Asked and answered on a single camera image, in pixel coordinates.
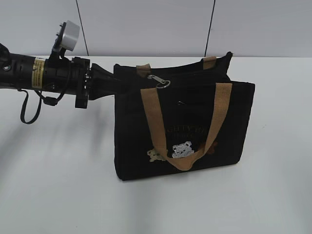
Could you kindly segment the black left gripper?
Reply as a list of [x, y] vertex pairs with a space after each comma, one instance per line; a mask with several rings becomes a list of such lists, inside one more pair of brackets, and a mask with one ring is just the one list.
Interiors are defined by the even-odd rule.
[[75, 107], [86, 109], [88, 101], [126, 93], [127, 80], [91, 64], [89, 59], [75, 57], [71, 61], [70, 89], [75, 92]]

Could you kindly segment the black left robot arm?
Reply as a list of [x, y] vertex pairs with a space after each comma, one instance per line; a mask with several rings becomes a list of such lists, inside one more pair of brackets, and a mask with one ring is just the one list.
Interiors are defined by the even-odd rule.
[[68, 59], [63, 52], [52, 52], [48, 59], [11, 54], [2, 45], [0, 86], [34, 90], [45, 104], [51, 106], [55, 106], [65, 94], [74, 95], [75, 107], [85, 109], [90, 100], [125, 93], [129, 81], [85, 58]]

